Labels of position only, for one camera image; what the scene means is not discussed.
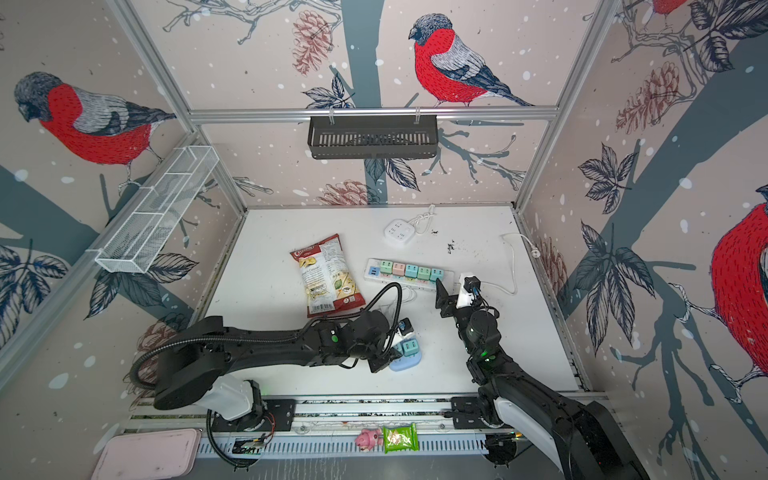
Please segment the blue cube power socket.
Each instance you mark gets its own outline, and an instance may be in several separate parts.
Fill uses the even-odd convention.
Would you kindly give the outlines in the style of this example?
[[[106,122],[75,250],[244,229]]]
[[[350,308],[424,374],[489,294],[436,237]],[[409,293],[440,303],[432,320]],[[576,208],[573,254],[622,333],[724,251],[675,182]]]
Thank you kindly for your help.
[[[422,354],[417,353],[410,356],[403,356],[389,364],[389,369],[394,372],[401,372],[416,367],[422,360]]]

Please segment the pink plug adapter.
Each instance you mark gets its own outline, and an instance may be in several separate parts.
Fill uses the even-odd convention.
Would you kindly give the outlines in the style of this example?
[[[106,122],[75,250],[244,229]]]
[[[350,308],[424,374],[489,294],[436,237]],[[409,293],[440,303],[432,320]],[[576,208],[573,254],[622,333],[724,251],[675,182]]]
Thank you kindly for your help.
[[[404,263],[394,262],[392,264],[392,274],[396,276],[405,275],[406,265]]]

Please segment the white colourful power strip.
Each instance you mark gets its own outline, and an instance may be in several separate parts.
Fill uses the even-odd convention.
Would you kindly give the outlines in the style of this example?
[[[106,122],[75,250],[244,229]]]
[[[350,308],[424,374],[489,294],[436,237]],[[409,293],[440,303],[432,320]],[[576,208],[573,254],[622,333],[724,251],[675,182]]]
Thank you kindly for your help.
[[[458,279],[451,270],[378,258],[367,260],[363,276],[368,281],[384,284],[395,282],[402,287],[428,292],[436,291],[438,280],[451,292]]]

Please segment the red white snack bag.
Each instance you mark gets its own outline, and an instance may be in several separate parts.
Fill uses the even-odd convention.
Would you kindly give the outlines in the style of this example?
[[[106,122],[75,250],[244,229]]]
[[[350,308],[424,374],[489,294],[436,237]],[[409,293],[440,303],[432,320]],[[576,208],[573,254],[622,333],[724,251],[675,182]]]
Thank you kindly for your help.
[[[290,253],[297,262],[309,318],[364,307],[338,234]]]

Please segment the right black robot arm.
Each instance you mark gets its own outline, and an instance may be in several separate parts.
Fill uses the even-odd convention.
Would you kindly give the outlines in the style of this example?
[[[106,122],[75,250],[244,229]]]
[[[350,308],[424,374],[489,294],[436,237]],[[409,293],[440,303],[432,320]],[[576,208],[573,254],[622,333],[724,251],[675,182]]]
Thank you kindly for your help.
[[[566,479],[647,479],[609,410],[568,398],[528,374],[503,350],[498,313],[482,297],[480,281],[469,277],[466,284],[472,292],[462,306],[461,296],[449,294],[437,280],[435,308],[455,321],[478,386],[481,417],[522,433]]]

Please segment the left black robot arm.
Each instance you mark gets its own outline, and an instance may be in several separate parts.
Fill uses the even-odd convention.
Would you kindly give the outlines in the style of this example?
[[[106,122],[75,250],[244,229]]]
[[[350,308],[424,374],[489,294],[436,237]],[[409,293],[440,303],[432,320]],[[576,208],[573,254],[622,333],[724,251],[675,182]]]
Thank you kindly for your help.
[[[388,293],[395,295],[391,317],[376,307]],[[209,316],[141,354],[128,378],[152,393],[160,411],[196,405],[226,422],[261,422],[266,406],[260,387],[237,378],[237,372],[281,365],[351,370],[365,362],[377,373],[399,356],[394,343],[404,323],[402,303],[402,286],[391,282],[359,311],[316,316],[296,330],[244,330]]]

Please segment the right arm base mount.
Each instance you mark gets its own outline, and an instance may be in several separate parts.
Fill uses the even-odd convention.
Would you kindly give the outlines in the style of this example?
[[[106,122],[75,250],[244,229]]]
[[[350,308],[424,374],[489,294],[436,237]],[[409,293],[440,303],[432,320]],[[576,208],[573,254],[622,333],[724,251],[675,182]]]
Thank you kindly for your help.
[[[456,430],[508,428],[499,419],[491,417],[486,403],[476,396],[451,397],[449,403],[450,408],[442,415],[452,422]]]

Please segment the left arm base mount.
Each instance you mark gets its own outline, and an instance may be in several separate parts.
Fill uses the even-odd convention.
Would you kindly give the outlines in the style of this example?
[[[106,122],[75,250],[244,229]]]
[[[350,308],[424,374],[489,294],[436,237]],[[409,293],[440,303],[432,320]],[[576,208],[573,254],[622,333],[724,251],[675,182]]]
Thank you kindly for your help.
[[[224,420],[217,413],[212,417],[212,429],[219,432],[288,432],[292,428],[297,402],[294,399],[266,399],[261,413],[249,413],[236,420]]]

